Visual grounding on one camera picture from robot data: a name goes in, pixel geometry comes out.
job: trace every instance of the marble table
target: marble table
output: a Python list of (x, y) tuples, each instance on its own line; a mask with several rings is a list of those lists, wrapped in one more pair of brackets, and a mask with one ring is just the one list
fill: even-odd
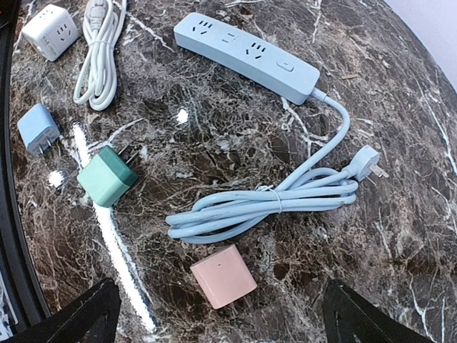
[[(435, 342), (457, 341), (457, 96), (387, 5), (131, 0), (116, 47), (116, 101), (97, 113), (72, 101), (83, 39), (49, 63), (20, 37), (49, 2), (27, 0), (21, 11), (11, 139), (24, 229), (53, 312), (113, 277), (123, 299), (117, 342), (325, 342), (322, 295), (329, 279), (341, 278), (407, 327)], [(85, 1), (53, 2), (81, 20)], [(352, 206), (270, 216), (230, 242), (169, 239), (167, 214), (214, 192), (278, 184), (340, 124), (317, 101), (283, 103), (177, 47), (173, 27), (191, 11), (319, 68), (318, 87), (352, 118), (323, 164), (340, 168), (370, 144), (391, 177), (366, 180)], [(50, 108), (62, 136), (34, 158), (16, 123), (37, 102)], [(87, 158), (106, 144), (126, 148), (125, 159), (138, 154), (131, 167), (140, 176), (112, 211), (93, 208), (76, 180), (81, 146)], [(216, 311), (189, 267), (228, 243), (258, 289)]]

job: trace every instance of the blue cable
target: blue cable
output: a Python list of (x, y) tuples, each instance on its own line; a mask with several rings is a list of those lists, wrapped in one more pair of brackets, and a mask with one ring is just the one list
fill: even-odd
[[(350, 179), (353, 173), (347, 167), (342, 171), (311, 169), (344, 139), (351, 124), (349, 113), (318, 89), (314, 89), (311, 96), (341, 115), (343, 124), (334, 138), (275, 189), (212, 194), (198, 200), (191, 211), (168, 216), (169, 236), (193, 244), (216, 243), (242, 234), (270, 214), (329, 211), (354, 203), (358, 183)], [(232, 228), (210, 234), (228, 227)]]

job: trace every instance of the black object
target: black object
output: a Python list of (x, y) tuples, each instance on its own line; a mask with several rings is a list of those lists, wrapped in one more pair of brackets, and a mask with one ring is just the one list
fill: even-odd
[(121, 308), (119, 288), (104, 279), (51, 318), (5, 343), (113, 343)]
[(22, 229), (11, 161), (9, 79), (20, 5), (20, 0), (0, 0), (0, 271), (18, 319), (14, 332), (51, 315)]
[(432, 343), (386, 316), (340, 280), (331, 280), (323, 300), (328, 343)]

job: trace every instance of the power outlet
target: power outlet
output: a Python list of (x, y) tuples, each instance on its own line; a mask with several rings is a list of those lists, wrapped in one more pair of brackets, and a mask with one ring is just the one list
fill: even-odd
[(191, 13), (174, 28), (176, 43), (301, 105), (319, 70), (262, 39), (219, 20)]
[(81, 36), (70, 13), (55, 5), (40, 11), (22, 34), (49, 61), (58, 59)]

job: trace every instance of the green cube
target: green cube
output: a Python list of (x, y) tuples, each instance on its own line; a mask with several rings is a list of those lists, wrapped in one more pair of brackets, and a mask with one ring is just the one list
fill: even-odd
[(109, 146), (105, 146), (77, 177), (92, 200), (113, 206), (138, 179), (138, 175)]

